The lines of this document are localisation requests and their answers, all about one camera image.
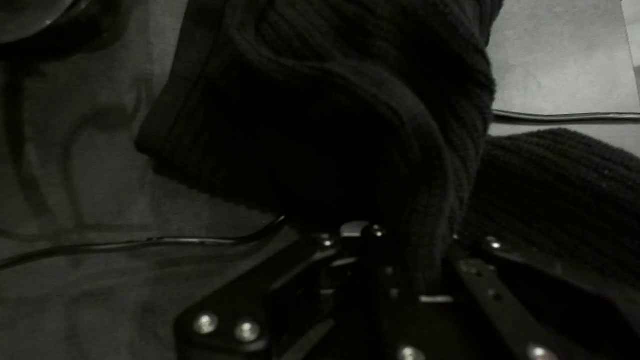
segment metal mechanism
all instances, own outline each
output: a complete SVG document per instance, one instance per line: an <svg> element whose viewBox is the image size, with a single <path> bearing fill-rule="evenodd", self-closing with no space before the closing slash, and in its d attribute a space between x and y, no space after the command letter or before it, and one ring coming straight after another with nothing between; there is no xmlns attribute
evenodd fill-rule
<svg viewBox="0 0 640 360"><path fill-rule="evenodd" d="M419 293L382 226L306 236L183 311L179 358L640 358L636 292L495 236L460 243L442 292Z"/></svg>

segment black wire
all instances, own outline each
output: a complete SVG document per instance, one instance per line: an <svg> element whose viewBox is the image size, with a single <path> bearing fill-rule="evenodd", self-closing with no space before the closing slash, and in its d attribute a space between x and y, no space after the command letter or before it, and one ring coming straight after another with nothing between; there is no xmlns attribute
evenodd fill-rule
<svg viewBox="0 0 640 360"><path fill-rule="evenodd" d="M19 268L25 263L33 263L39 259L61 258L61 255L108 253L108 252L128 252L128 249L161 247L161 246L247 246L271 233L277 233L278 230L282 230L285 221L287 221L287 216L278 216L271 224L262 226L258 232L237 236L237 238L159 236L159 238L145 238L145 239L123 239L123 241L103 241L103 243L84 241L84 243L43 247L43 249L25 252L25 253L2 259L0 271Z"/></svg>
<svg viewBox="0 0 640 360"><path fill-rule="evenodd" d="M495 109L495 121L515 126L640 123L640 112L528 114Z"/></svg>

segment ribbed knit texture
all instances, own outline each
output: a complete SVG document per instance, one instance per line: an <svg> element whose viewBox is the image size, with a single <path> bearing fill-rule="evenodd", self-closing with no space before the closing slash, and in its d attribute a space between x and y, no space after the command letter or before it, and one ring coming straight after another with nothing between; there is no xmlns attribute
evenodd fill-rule
<svg viewBox="0 0 640 360"><path fill-rule="evenodd" d="M141 148L218 195L381 219L434 288L492 118L496 3L197 0Z"/></svg>
<svg viewBox="0 0 640 360"><path fill-rule="evenodd" d="M487 145L460 238L499 236L640 288L640 160L569 129Z"/></svg>

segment knitted hat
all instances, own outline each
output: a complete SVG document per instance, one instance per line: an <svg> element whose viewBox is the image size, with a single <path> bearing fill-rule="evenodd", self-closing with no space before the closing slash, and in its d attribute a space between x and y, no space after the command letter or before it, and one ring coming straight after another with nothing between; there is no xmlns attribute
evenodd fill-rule
<svg viewBox="0 0 640 360"><path fill-rule="evenodd" d="M500 1L193 0L139 145L211 194L381 219L439 284L492 118Z"/></svg>

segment table surface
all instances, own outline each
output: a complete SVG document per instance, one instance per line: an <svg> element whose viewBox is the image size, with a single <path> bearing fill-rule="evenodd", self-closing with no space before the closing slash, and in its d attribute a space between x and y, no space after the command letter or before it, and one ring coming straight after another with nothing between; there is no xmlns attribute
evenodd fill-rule
<svg viewBox="0 0 640 360"><path fill-rule="evenodd" d="M507 0L492 40L500 84L496 106L638 109L621 1L557 3ZM132 145L166 82L184 6L187 0L137 0L117 44L58 61L5 65L2 255L84 239L242 233L271 219L156 176ZM496 126L492 132L523 128ZM638 126L585 132L638 150ZM170 322L179 309L291 238L293 232L282 233L261 253L152 249L5 271L0 358L170 360Z"/></svg>

